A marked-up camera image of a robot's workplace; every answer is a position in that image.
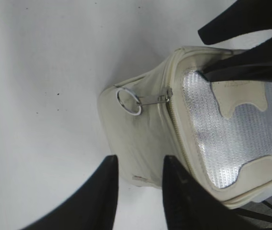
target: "white surface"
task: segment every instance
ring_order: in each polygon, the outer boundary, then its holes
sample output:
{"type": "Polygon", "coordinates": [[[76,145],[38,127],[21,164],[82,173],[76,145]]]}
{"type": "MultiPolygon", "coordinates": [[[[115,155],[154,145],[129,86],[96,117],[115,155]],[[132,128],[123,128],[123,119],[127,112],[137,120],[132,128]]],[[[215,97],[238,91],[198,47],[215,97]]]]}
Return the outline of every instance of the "white surface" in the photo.
{"type": "MultiPolygon", "coordinates": [[[[96,110],[107,85],[202,45],[197,30],[233,2],[0,0],[0,229],[51,211],[110,154],[96,110]]],[[[114,229],[127,228],[166,229],[160,190],[120,182],[114,229]]]]}

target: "white zippered pouch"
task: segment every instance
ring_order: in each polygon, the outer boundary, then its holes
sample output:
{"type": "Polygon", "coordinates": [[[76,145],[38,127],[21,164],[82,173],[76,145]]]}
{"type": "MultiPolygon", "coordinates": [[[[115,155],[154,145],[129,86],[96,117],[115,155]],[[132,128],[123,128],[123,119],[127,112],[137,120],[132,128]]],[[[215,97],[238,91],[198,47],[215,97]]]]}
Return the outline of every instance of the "white zippered pouch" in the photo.
{"type": "Polygon", "coordinates": [[[201,73],[242,52],[183,47],[101,94],[100,118],[122,177],[160,188],[164,156],[174,155],[229,208],[272,196],[272,83],[212,83],[201,73]]]}

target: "metal key ring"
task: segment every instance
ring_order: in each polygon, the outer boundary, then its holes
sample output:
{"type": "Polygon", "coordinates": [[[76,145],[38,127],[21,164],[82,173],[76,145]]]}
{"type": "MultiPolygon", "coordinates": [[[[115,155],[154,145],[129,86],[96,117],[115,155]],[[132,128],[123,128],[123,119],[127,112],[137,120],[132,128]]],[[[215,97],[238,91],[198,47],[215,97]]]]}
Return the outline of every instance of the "metal key ring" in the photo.
{"type": "Polygon", "coordinates": [[[122,108],[123,108],[127,113],[129,113],[130,115],[139,116],[139,115],[141,114],[141,112],[142,112],[141,101],[140,101],[139,97],[135,94],[134,91],[132,91],[132,90],[130,90],[130,89],[128,89],[128,88],[125,88],[125,87],[120,87],[120,88],[118,88],[117,91],[116,91],[116,98],[117,98],[118,102],[120,103],[120,105],[122,106],[122,108]],[[135,99],[135,101],[136,101],[137,104],[139,105],[139,110],[138,110],[137,112],[134,112],[134,111],[128,109],[128,108],[124,105],[124,103],[121,101],[119,93],[120,93],[122,90],[124,90],[125,92],[127,92],[130,96],[133,97],[133,99],[135,99]]]}

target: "zipper track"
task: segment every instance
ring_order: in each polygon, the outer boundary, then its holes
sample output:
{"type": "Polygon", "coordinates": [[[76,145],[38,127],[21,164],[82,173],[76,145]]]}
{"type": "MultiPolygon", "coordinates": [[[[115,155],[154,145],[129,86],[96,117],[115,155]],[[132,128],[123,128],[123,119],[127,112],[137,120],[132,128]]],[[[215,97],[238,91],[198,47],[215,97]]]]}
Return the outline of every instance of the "zipper track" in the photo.
{"type": "MultiPolygon", "coordinates": [[[[179,58],[181,58],[184,54],[185,54],[185,52],[181,51],[180,54],[177,54],[177,55],[174,56],[174,59],[178,58],[178,56],[179,56],[179,58]]],[[[166,83],[165,83],[165,85],[166,85],[166,87],[170,87],[171,88],[171,77],[172,77],[171,72],[173,71],[173,63],[174,63],[174,61],[171,60],[170,63],[171,63],[171,66],[170,66],[170,68],[168,69],[168,71],[166,73],[166,83]]],[[[167,104],[166,108],[167,108],[167,110],[169,112],[172,124],[174,126],[175,135],[177,137],[177,141],[178,141],[178,144],[180,146],[181,152],[182,152],[182,154],[183,154],[183,156],[185,158],[188,171],[189,171],[189,173],[191,173],[191,175],[193,175],[194,173],[193,173],[192,168],[190,166],[190,161],[189,161],[189,159],[187,157],[187,153],[186,153],[185,147],[183,145],[183,140],[182,140],[180,132],[179,132],[177,120],[175,118],[175,113],[174,113],[174,109],[173,109],[172,100],[170,100],[170,102],[167,104]]]]}

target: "silver reflective panel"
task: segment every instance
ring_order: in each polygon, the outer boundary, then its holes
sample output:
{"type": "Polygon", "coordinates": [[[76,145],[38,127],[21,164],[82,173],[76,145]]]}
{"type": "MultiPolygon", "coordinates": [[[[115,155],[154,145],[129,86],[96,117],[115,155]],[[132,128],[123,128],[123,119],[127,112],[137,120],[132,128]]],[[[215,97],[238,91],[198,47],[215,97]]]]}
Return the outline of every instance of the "silver reflective panel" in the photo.
{"type": "Polygon", "coordinates": [[[184,75],[183,93],[201,156],[217,188],[233,184],[244,164],[272,155],[272,83],[265,83],[265,90],[265,112],[243,104],[227,120],[219,112],[211,84],[196,71],[184,75]]]}

